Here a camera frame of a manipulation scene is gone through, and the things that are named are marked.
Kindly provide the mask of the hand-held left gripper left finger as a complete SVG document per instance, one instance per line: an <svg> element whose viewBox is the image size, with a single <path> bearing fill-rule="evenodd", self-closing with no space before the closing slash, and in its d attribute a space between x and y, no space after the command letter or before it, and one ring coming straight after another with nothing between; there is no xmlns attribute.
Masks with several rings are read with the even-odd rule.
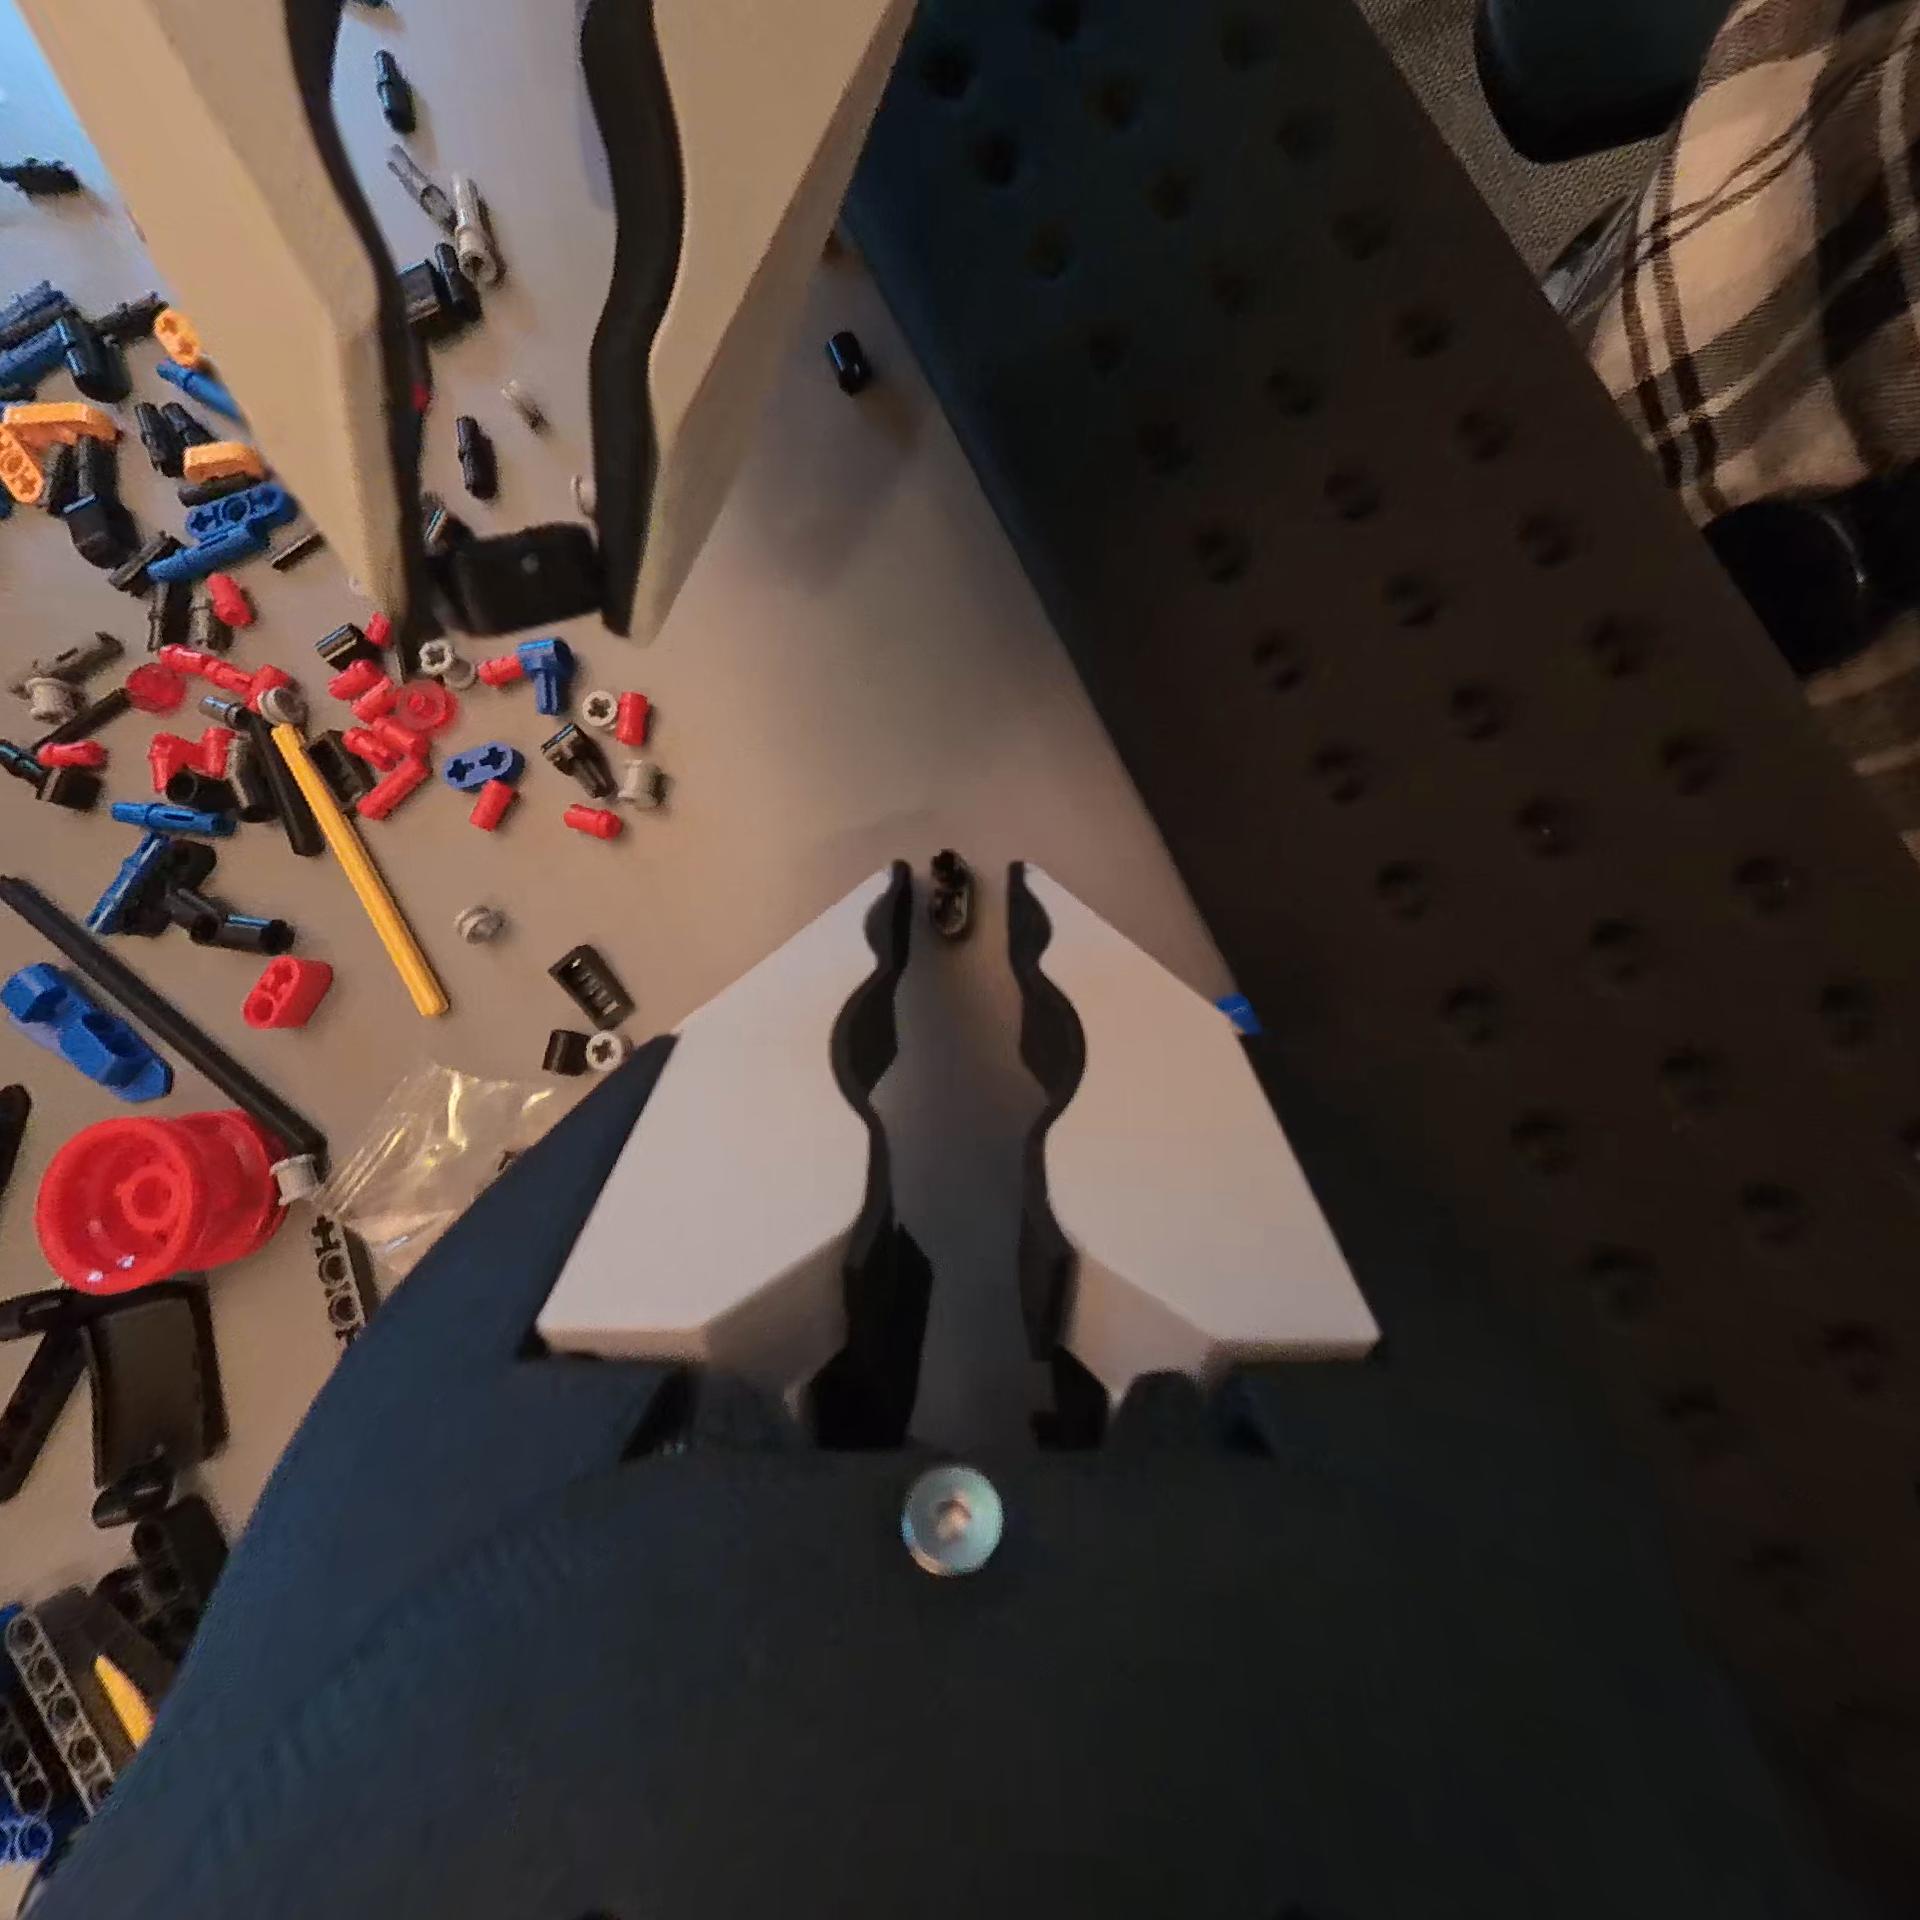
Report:
<svg viewBox="0 0 1920 1920"><path fill-rule="evenodd" d="M830 1450L905 1440L930 1265L877 1093L913 923L895 859L674 1029L537 1317L550 1351L750 1384Z"/></svg>

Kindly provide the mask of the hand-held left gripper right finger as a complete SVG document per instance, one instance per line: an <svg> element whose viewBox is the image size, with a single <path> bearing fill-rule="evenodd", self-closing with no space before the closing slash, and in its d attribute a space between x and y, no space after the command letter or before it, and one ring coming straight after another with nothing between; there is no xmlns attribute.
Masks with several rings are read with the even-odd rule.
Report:
<svg viewBox="0 0 1920 1920"><path fill-rule="evenodd" d="M1377 1314L1229 1016L1026 859L1009 962L1041 1093L1018 1219L1039 1438L1095 1448L1150 1379L1365 1360Z"/></svg>

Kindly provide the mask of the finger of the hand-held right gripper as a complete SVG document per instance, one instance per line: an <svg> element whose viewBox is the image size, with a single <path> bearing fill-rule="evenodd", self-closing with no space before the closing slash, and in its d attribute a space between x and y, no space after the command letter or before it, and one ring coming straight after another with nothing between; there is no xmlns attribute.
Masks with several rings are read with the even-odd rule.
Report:
<svg viewBox="0 0 1920 1920"><path fill-rule="evenodd" d="M801 323L914 8L593 3L614 264L587 354L603 623L651 641Z"/></svg>
<svg viewBox="0 0 1920 1920"><path fill-rule="evenodd" d="M243 419L352 586L425 609L416 338L333 107L339 3L26 3Z"/></svg>

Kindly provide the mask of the grey desk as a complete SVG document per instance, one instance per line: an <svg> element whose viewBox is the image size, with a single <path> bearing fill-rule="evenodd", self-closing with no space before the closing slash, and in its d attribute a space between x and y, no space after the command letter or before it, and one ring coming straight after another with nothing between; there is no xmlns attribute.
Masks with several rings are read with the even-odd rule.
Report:
<svg viewBox="0 0 1920 1920"><path fill-rule="evenodd" d="M584 6L349 8L335 113L395 264L431 223L393 178L373 88L390 47L418 103L418 162L472 177L503 282L485 321L434 352L423 483L481 534L576 521L591 471L587 354L614 264L602 137L579 57ZM6 301L50 282L87 313L171 290L128 207L6 6L6 160L62 159L87 199L30 203L6 187ZM537 1074L550 1029L582 1025L545 969L595 945L635 994L635 1040L677 1025L895 858L958 849L983 881L982 926L943 945L918 904L902 987L902 1058L881 1089L898 1207L929 1250L936 1294L913 1434L971 1455L1031 1440L1048 1379L1030 1370L1015 1297L1021 1143L1039 1091L1018 1058L1002 886L1039 863L1103 920L1207 998L1233 987L1067 651L979 490L864 264L822 256L742 466L655 643L560 623L585 688L657 703L657 757L674 782L614 843L560 823L570 782L536 766L554 731L527 688L459 696L459 743L513 738L523 801L496 832L434 782L363 831L449 986L422 1019L336 864L290 855L267 826L222 853L240 910L286 917L336 979L307 1032L249 1034L238 1016L261 962L195 951L178 934L114 942L345 1153L418 1065L488 1079ZM823 347L866 346L874 392L845 399ZM449 422L496 447L499 504L474 506ZM509 928L464 945L454 920L496 906ZM229 1543L312 1401L345 1355L309 1248L312 1207L272 1246L211 1282L229 1448L197 1487Z"/></svg>

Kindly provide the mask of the black grille tile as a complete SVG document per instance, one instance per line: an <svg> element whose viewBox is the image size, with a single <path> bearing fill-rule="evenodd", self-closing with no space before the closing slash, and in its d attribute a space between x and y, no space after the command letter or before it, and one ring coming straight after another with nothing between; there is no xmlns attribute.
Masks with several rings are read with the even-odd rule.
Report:
<svg viewBox="0 0 1920 1920"><path fill-rule="evenodd" d="M593 945L570 946L546 968L546 976L593 1025L593 1032L615 1032L635 1016L634 994L619 982L606 957Z"/></svg>

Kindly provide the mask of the clear zip bag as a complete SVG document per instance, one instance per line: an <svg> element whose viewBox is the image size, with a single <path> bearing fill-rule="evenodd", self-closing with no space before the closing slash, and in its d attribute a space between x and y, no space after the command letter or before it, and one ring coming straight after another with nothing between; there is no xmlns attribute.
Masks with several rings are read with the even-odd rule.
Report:
<svg viewBox="0 0 1920 1920"><path fill-rule="evenodd" d="M568 1105L546 1085L414 1069L333 1162L317 1205L393 1289Z"/></svg>

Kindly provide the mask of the pile of small connector pieces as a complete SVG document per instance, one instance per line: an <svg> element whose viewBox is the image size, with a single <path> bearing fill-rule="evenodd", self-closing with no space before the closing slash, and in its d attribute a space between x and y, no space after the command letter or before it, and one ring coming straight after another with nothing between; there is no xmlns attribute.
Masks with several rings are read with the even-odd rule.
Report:
<svg viewBox="0 0 1920 1920"><path fill-rule="evenodd" d="M418 375L418 330L414 294L422 289L418 270L401 270L401 298L406 318L416 338L416 375ZM150 334L160 347L160 375L178 384L185 393L202 399L229 417L231 425L249 430L237 399L229 393L225 375L213 365L208 347L202 341L202 330L187 313L178 315L171 304L147 304L136 309L137 321L150 323ZM263 463L249 439L227 441L184 441L178 443L178 466L193 514L185 523L185 536L176 549L159 561L147 561L147 571L160 583L185 582L193 583L211 571L225 569L231 561L246 561L267 546L267 536L305 513L297 496L285 486L272 461ZM425 520L422 511L423 557L442 553L449 544L434 546L425 536ZM429 598L423 606L440 615L440 598L429 582ZM399 631L410 671L416 671L416 638L414 618L406 631Z"/></svg>

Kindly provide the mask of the black thin cross-hole liftarm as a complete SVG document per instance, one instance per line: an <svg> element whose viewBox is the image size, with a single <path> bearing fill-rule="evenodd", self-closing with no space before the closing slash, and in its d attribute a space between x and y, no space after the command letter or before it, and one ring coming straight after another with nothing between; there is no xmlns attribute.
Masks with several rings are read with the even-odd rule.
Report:
<svg viewBox="0 0 1920 1920"><path fill-rule="evenodd" d="M307 1232L322 1287L327 1330L336 1347L349 1351L368 1330L381 1305L368 1248L326 1215L317 1215Z"/></svg>

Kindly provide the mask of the yellow axle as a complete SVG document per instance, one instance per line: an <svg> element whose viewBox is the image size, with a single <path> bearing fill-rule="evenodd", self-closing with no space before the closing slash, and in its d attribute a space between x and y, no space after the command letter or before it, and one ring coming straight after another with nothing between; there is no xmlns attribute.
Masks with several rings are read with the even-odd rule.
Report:
<svg viewBox="0 0 1920 1920"><path fill-rule="evenodd" d="M343 872L357 904L361 906L378 945L387 954L407 1000L425 1019L440 1019L451 1014L451 1000L433 969L411 923L403 917L390 883L384 881L373 855L363 847L360 832L352 827L341 802L333 795L320 768L314 763L305 738L293 725L272 725L271 743L286 768L295 789L309 805L320 827L320 837Z"/></svg>

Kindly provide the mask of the red wheel rim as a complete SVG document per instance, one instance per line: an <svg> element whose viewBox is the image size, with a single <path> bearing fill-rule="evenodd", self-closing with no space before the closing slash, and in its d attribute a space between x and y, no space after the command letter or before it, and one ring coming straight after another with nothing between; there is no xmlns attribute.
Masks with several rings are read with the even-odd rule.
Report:
<svg viewBox="0 0 1920 1920"><path fill-rule="evenodd" d="M39 1250L62 1286L93 1297L246 1263L279 1232L282 1155L243 1111L101 1121L39 1181Z"/></svg>

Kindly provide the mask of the black long axle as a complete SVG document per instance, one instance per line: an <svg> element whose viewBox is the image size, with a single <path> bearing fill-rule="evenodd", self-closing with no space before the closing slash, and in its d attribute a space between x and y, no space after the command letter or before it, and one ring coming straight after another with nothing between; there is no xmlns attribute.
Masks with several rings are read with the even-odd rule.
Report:
<svg viewBox="0 0 1920 1920"><path fill-rule="evenodd" d="M99 994L130 1017L144 1034L171 1048L200 1077L229 1096L229 1102L261 1123L293 1160L312 1160L329 1170L329 1141L322 1130L286 1098L263 1085L229 1048L217 1043L184 1008L159 993L130 965L114 959L82 923L74 921L30 881L2 879L6 910L54 946Z"/></svg>

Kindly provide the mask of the black glossy curved panel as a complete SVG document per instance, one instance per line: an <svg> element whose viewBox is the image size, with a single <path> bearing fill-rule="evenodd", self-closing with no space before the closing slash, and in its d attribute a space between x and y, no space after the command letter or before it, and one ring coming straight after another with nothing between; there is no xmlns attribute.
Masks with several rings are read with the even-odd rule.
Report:
<svg viewBox="0 0 1920 1920"><path fill-rule="evenodd" d="M202 1279L110 1301L89 1317L81 1343L97 1490L144 1470L178 1479L225 1450L225 1386Z"/></svg>

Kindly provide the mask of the blue wedge panel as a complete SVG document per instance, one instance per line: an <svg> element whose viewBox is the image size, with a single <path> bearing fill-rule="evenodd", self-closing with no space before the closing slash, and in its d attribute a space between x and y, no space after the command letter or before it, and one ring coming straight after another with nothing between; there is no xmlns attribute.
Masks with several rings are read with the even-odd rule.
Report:
<svg viewBox="0 0 1920 1920"><path fill-rule="evenodd" d="M2 1008L24 1038L62 1058L110 1098L150 1105L175 1091L175 1069L59 968L35 965L15 973L2 986Z"/></svg>

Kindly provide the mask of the black thick beam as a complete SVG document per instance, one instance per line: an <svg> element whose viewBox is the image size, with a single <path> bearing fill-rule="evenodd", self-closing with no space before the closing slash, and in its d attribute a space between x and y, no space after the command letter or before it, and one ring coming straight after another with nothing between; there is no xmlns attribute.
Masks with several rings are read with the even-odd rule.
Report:
<svg viewBox="0 0 1920 1920"><path fill-rule="evenodd" d="M184 1495L130 1530L128 1559L93 1589L107 1614L178 1666L227 1568L229 1542L205 1495Z"/></svg>

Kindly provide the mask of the black flat liftarm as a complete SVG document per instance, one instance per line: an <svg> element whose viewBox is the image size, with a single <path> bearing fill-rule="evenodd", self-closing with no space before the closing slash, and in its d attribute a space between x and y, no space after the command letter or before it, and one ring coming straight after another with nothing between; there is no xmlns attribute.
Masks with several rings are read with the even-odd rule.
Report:
<svg viewBox="0 0 1920 1920"><path fill-rule="evenodd" d="M86 1375L82 1297L69 1287L19 1294L2 1305L2 1344L27 1344L2 1411L2 1503L33 1474L54 1427Z"/></svg>

